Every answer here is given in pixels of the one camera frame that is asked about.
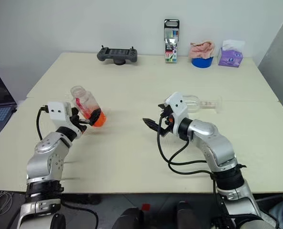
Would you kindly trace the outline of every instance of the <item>pink towel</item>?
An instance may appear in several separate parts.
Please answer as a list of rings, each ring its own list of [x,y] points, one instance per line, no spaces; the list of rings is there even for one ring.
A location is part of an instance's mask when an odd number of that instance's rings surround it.
[[[204,41],[202,43],[190,43],[190,58],[208,59],[213,56],[214,43],[212,41]]]

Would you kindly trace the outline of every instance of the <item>floor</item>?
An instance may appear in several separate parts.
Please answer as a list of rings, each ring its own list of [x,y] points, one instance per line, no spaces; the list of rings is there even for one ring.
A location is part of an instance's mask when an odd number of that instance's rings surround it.
[[[204,229],[210,228],[211,215],[216,211],[211,194],[113,194],[102,195],[102,201],[98,205],[81,205],[97,212],[99,216],[99,229],[111,229],[116,219],[124,210],[130,207],[139,207],[149,204],[149,210],[145,210],[145,221],[151,228],[174,228],[174,209],[176,204],[185,200],[196,210]],[[24,195],[15,193],[13,204],[9,212],[0,216],[0,229],[5,229],[14,212],[24,202]],[[62,206],[60,213],[65,215],[66,229],[93,229],[95,218],[88,212],[68,209]],[[11,229],[17,227],[17,219]]]

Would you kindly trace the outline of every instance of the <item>red object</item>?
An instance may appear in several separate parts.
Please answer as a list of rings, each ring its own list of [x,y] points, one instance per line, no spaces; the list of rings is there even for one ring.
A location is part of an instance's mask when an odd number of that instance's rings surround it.
[[[143,204],[141,210],[142,211],[150,211],[150,204]]]

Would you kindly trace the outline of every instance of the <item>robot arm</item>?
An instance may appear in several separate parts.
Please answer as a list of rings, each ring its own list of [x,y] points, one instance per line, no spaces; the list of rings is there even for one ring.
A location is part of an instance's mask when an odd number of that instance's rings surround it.
[[[50,118],[56,132],[49,133],[34,150],[27,164],[26,202],[21,206],[17,229],[64,229],[65,218],[57,211],[61,208],[60,180],[63,162],[86,126],[80,125],[78,111],[70,103],[49,102]]]
[[[143,119],[144,122],[162,136],[172,132],[182,140],[193,141],[196,144],[203,152],[211,176],[217,183],[218,194],[226,207],[225,213],[253,214],[254,219],[260,219],[259,207],[241,174],[240,169],[246,166],[238,164],[230,141],[219,133],[214,124],[189,119],[187,105],[180,93],[173,93],[158,106],[163,109],[159,125],[151,119]],[[168,125],[166,129],[160,126],[163,118]]]

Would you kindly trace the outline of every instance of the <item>black remote controller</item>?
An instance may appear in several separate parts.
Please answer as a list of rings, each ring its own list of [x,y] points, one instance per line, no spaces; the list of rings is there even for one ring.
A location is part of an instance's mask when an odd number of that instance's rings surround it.
[[[131,62],[137,61],[137,50],[132,48],[130,49],[109,49],[102,45],[102,49],[98,52],[97,58],[100,61],[105,61],[106,59],[113,59],[116,65],[123,65],[126,63],[126,60]]]

